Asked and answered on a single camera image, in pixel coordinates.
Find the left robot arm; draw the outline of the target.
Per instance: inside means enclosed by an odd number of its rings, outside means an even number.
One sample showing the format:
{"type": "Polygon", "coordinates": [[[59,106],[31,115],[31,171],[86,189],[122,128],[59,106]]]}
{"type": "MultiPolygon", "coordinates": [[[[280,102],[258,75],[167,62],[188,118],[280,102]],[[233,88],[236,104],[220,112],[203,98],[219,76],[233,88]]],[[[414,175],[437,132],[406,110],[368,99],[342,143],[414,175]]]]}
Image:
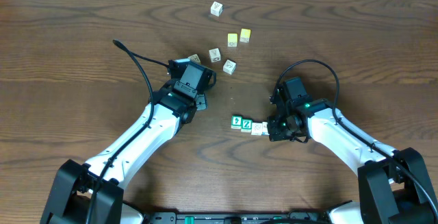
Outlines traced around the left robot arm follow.
{"type": "Polygon", "coordinates": [[[205,92],[216,72],[189,59],[171,60],[168,80],[138,120],[109,147],[79,164],[58,169],[41,223],[142,223],[144,215],[123,201],[124,191],[152,154],[207,107],[205,92]]]}

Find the green Z block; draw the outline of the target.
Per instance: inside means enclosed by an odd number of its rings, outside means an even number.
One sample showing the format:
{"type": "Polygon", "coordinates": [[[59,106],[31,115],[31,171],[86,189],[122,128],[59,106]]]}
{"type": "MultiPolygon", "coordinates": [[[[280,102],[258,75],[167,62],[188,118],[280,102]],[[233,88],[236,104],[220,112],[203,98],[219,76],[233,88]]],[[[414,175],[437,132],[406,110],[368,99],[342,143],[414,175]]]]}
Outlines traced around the green Z block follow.
{"type": "Polygon", "coordinates": [[[242,119],[241,132],[251,133],[253,121],[250,119],[242,119]]]}

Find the white block red side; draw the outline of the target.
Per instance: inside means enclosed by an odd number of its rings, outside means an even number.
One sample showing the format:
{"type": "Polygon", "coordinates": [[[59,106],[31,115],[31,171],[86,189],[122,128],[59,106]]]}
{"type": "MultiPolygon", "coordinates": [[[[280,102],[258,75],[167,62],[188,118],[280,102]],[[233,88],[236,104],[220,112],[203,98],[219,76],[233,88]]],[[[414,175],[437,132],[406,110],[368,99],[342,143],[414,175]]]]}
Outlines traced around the white block red side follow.
{"type": "Polygon", "coordinates": [[[263,134],[263,123],[252,123],[251,135],[261,136],[263,134]]]}

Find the white block blue side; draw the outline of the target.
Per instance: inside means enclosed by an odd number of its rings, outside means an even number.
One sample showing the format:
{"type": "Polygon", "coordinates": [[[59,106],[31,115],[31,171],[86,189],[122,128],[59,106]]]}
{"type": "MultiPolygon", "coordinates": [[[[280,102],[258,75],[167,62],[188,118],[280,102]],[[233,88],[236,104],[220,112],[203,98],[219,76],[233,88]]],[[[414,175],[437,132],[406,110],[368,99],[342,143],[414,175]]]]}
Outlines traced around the white block blue side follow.
{"type": "Polygon", "coordinates": [[[263,136],[268,136],[269,132],[268,132],[268,123],[267,122],[263,122],[262,123],[262,135],[263,136]]]}

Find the green lightning block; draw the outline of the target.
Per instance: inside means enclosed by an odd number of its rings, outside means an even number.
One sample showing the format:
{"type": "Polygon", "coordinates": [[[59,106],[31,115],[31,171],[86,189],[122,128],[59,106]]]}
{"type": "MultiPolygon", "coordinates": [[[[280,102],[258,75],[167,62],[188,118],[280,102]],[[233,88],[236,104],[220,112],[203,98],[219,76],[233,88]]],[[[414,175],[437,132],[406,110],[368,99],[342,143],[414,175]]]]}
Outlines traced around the green lightning block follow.
{"type": "Polygon", "coordinates": [[[242,128],[242,117],[241,116],[232,116],[231,128],[232,129],[241,129],[242,128]]]}

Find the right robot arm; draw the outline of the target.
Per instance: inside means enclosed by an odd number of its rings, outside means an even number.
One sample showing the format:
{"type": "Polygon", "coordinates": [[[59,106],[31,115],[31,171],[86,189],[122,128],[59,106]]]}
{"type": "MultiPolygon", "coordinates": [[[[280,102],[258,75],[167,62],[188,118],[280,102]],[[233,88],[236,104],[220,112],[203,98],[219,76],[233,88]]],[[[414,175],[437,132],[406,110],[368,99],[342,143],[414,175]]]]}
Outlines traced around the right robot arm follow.
{"type": "Polygon", "coordinates": [[[276,85],[268,117],[270,141],[309,139],[324,145],[357,176],[359,201],[320,215],[324,223],[436,223],[437,198],[425,162],[412,148],[397,150],[366,134],[326,99],[314,101],[301,79],[276,85]]]}

